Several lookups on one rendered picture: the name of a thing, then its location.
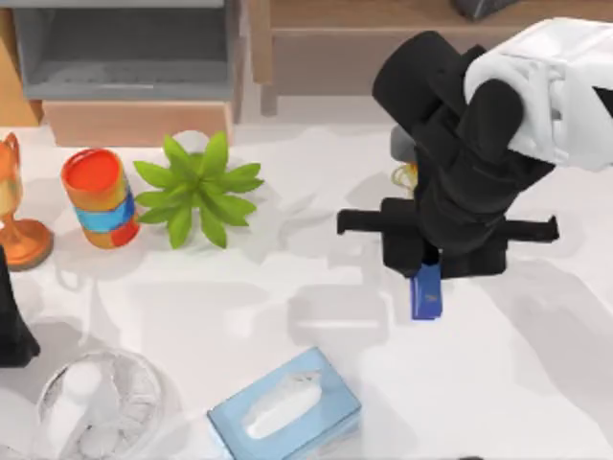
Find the small blue box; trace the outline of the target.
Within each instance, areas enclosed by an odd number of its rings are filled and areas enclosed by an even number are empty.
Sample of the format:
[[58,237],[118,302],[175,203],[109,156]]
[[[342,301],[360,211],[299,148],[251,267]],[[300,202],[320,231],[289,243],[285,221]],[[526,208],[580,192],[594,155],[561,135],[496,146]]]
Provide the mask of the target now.
[[423,264],[411,279],[413,320],[436,320],[443,313],[442,277],[439,264]]

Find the pale grey rounded box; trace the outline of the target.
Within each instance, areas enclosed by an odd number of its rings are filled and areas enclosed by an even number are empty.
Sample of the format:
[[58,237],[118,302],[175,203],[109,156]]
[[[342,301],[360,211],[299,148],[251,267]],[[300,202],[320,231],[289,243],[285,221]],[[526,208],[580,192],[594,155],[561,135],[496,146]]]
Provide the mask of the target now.
[[390,146],[391,156],[398,162],[416,162],[416,142],[399,125],[394,126],[391,130]]

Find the light blue tissue box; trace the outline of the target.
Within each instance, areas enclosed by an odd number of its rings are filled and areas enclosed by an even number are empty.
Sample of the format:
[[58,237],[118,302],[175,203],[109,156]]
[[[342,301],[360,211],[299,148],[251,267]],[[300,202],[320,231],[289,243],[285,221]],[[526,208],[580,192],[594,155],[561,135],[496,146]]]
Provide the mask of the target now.
[[317,347],[207,412],[220,460],[325,460],[359,429],[362,404]]

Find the green plant in white pot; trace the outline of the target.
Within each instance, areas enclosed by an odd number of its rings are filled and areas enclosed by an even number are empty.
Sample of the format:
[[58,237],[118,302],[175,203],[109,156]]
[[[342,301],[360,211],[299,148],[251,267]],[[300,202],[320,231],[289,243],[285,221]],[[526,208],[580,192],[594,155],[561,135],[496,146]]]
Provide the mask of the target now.
[[204,149],[197,152],[187,151],[176,138],[167,135],[162,150],[169,161],[166,167],[141,160],[134,163],[140,177],[154,188],[135,196],[135,202],[145,209],[137,221],[164,224],[170,246],[178,249],[193,229],[193,217],[198,216],[200,231],[207,240],[226,248],[226,228],[247,227],[247,218],[257,210],[257,205],[244,195],[263,185],[261,164],[230,167],[224,131],[213,134]]

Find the wooden shelf unit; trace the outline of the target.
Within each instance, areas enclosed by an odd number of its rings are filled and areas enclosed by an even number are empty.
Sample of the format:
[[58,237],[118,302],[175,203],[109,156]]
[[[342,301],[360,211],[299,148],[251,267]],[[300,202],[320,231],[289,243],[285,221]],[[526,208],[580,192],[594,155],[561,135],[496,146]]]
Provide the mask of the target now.
[[411,37],[437,31],[454,46],[495,45],[527,26],[565,16],[613,21],[613,0],[517,0],[490,16],[472,21],[455,0],[243,0],[254,83],[261,90],[261,114],[277,113],[279,78],[275,44],[285,37],[319,42],[339,36],[362,42]]

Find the dark grey object on shelf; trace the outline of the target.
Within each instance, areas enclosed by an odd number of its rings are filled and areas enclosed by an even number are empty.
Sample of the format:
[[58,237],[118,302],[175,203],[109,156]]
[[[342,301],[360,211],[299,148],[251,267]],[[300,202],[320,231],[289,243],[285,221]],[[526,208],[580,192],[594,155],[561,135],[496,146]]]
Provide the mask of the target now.
[[464,18],[476,22],[491,16],[520,0],[451,0],[452,6]]

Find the pale wooden drawer front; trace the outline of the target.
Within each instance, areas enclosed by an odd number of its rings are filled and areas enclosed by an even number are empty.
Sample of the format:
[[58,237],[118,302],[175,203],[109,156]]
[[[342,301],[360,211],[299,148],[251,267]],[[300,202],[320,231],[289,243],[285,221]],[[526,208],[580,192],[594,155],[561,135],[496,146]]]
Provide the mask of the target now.
[[196,130],[232,134],[231,103],[199,101],[45,101],[60,147],[160,147],[167,135]]

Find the orange blue yellow can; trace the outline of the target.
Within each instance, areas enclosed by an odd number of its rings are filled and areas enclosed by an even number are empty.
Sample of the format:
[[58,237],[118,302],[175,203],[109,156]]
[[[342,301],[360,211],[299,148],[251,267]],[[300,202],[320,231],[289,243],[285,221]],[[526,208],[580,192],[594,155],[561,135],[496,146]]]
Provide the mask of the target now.
[[119,156],[109,149],[83,149],[63,164],[61,181],[82,232],[93,245],[114,249],[140,230],[133,193]]

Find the grey cabinet with dark inside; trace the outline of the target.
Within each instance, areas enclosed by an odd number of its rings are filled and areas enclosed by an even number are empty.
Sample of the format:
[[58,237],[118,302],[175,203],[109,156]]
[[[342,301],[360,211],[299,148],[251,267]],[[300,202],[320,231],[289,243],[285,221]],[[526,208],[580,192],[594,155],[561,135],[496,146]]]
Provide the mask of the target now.
[[25,95],[46,101],[224,101],[240,0],[0,0]]

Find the white round desk fan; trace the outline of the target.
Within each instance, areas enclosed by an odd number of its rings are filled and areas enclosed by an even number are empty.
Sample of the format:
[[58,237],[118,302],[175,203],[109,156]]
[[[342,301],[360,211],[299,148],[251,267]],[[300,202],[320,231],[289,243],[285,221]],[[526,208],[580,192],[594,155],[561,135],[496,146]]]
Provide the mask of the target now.
[[37,402],[34,460],[141,460],[165,409],[143,356],[100,349],[59,368]]

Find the orange trophy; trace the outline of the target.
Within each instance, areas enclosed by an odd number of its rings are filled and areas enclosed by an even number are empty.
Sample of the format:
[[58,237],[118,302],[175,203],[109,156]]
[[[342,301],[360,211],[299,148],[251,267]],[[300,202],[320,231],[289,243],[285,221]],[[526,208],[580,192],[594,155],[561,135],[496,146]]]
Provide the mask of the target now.
[[20,145],[10,132],[0,140],[0,246],[10,271],[41,265],[54,245],[52,231],[41,221],[15,217],[24,191],[20,165]]

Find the wooden cupboard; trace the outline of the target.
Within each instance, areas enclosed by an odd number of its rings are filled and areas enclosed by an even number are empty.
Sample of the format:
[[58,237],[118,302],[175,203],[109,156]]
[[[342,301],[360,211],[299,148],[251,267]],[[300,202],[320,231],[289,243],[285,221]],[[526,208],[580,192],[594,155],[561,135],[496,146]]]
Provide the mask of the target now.
[[23,93],[12,12],[0,8],[0,127],[38,127],[42,117],[42,102]]

